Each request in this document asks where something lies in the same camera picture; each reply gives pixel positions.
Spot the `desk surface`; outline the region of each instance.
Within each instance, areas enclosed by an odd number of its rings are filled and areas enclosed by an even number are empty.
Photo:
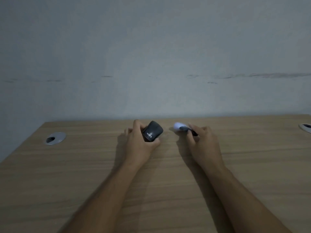
[[[286,226],[311,228],[309,115],[158,119],[162,144],[135,177],[116,232],[232,232],[175,121],[210,125],[234,175]],[[120,162],[132,121],[48,122],[0,164],[0,232],[57,232]],[[64,141],[48,146],[56,131]]]

